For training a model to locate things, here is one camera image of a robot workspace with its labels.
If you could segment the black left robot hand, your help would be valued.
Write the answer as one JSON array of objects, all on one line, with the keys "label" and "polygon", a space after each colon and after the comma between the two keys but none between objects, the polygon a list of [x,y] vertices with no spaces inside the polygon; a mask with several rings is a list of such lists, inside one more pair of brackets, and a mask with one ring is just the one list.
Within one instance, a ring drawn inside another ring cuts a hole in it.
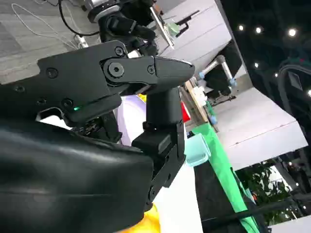
[{"label": "black left robot hand", "polygon": [[127,52],[137,50],[145,56],[158,55],[156,33],[135,20],[112,14],[100,18],[98,24],[101,42],[118,40],[125,45]]}]

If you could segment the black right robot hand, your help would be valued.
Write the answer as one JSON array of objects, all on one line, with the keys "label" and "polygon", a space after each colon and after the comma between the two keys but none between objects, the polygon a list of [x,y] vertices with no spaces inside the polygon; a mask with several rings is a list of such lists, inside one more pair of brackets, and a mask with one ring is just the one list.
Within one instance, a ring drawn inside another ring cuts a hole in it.
[{"label": "black right robot hand", "polygon": [[[129,58],[109,41],[40,59],[37,75],[0,87],[0,230],[114,233],[143,219],[185,161],[178,87],[195,71],[170,57]],[[72,130],[147,96],[131,146]]]}]

